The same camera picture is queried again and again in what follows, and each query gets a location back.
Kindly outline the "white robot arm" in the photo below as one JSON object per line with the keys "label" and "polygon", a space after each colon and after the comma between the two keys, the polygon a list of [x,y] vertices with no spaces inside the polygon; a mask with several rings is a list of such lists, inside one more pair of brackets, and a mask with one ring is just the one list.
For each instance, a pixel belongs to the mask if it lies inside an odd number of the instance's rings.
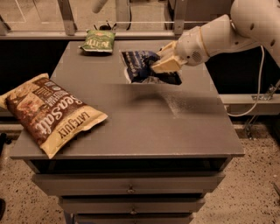
{"label": "white robot arm", "polygon": [[280,66],[279,0],[234,0],[229,15],[185,31],[163,47],[156,73],[177,72],[183,65],[197,66],[220,53],[238,53],[263,46]]}

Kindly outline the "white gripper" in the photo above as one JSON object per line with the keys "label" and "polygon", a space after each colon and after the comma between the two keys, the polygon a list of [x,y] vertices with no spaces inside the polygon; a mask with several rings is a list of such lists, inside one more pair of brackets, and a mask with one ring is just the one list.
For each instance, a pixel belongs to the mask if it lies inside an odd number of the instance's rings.
{"label": "white gripper", "polygon": [[177,72],[184,64],[197,66],[210,58],[199,26],[185,31],[177,42],[170,42],[157,55],[161,60],[150,66],[156,74]]}

